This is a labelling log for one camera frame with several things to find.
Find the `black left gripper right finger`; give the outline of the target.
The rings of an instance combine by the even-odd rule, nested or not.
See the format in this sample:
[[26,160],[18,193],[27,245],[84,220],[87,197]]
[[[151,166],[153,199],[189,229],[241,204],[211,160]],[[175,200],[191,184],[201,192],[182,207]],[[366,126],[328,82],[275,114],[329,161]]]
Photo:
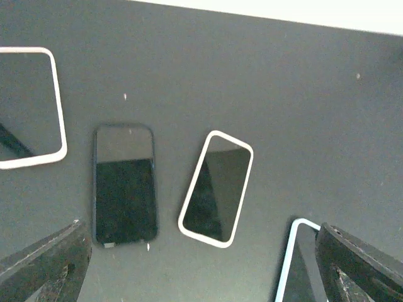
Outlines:
[[329,301],[402,301],[402,262],[323,223],[315,258]]

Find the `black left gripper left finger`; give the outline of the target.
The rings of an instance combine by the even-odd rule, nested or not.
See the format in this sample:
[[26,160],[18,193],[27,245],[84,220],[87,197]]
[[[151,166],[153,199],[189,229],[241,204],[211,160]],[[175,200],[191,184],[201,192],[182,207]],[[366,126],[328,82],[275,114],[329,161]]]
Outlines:
[[1,259],[1,301],[77,301],[92,255],[85,222],[65,228]]

